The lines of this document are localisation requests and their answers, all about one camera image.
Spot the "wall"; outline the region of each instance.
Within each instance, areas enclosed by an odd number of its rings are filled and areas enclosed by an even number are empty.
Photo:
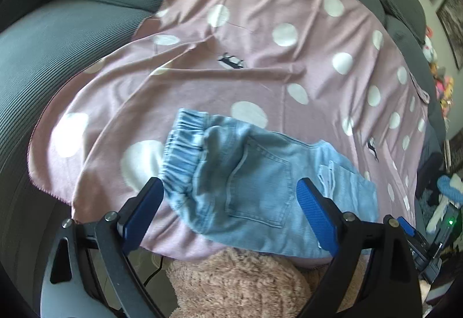
[[[419,1],[425,11],[427,24],[434,32],[432,44],[438,54],[438,63],[440,66],[445,66],[447,74],[453,76],[455,79],[454,105],[450,112],[450,127],[447,133],[447,137],[452,138],[463,127],[463,70],[459,72],[455,65],[450,44],[448,43],[442,24],[436,15],[437,9],[444,0]]]

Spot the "jeans back pocket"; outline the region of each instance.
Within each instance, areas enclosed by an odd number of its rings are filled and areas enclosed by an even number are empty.
[[[295,197],[291,165],[247,138],[242,158],[228,178],[226,194],[228,215],[282,228]]]

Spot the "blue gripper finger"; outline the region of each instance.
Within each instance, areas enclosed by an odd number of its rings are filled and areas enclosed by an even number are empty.
[[[408,221],[405,220],[403,216],[400,216],[397,218],[397,221],[399,222],[400,226],[404,230],[406,234],[408,234],[410,237],[415,236],[415,228],[413,228]]]
[[[332,256],[335,256],[339,249],[337,227],[330,219],[330,212],[323,208],[325,206],[323,200],[326,198],[320,194],[309,178],[298,181],[296,197],[300,208],[302,208],[312,230],[315,232],[320,246],[329,251]]]
[[[164,198],[163,182],[156,177],[151,177],[139,193],[142,199],[133,209],[129,219],[122,229],[124,243],[122,251],[128,255],[138,249],[143,237],[153,221],[161,202]]]

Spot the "black cable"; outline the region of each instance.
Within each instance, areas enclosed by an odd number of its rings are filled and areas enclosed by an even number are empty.
[[[163,269],[163,260],[164,260],[164,256],[161,256],[161,261],[159,262],[158,269],[155,272],[153,272],[150,276],[148,276],[148,278],[143,283],[144,287],[146,287],[148,283],[151,281],[151,279],[154,278],[156,274]]]

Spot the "metal screw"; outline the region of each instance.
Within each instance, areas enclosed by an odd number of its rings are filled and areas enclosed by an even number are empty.
[[[117,212],[115,211],[110,211],[105,215],[106,221],[113,221],[115,218],[117,218]]]
[[[61,223],[61,227],[63,228],[68,228],[72,225],[73,219],[64,219],[63,222]]]
[[[343,218],[345,221],[354,221],[355,219],[357,219],[357,216],[355,216],[355,214],[351,213],[351,212],[345,212],[343,214]]]
[[[389,219],[388,223],[393,228],[399,228],[400,225],[399,222],[394,218]]]

